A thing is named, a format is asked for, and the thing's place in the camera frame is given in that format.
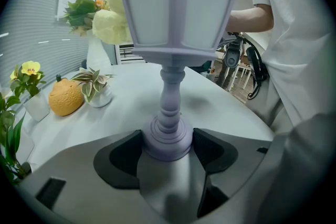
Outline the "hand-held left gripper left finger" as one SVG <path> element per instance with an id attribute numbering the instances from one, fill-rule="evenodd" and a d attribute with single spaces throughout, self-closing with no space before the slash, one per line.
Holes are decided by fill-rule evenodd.
<path id="1" fill-rule="evenodd" d="M 138 161 L 142 154 L 142 132 L 130 135 L 100 149 L 93 160 L 96 173 L 116 189 L 139 189 Z"/>

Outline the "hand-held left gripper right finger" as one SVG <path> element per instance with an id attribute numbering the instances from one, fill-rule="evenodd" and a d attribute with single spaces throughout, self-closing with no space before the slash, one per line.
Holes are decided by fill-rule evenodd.
<path id="1" fill-rule="evenodd" d="M 224 172 L 232 166 L 238 158 L 238 150 L 228 142 L 215 136 L 194 129 L 193 149 L 205 171 L 205 182 L 197 217 L 201 218 L 228 201 L 227 195 L 211 182 L 211 175 Z"/>

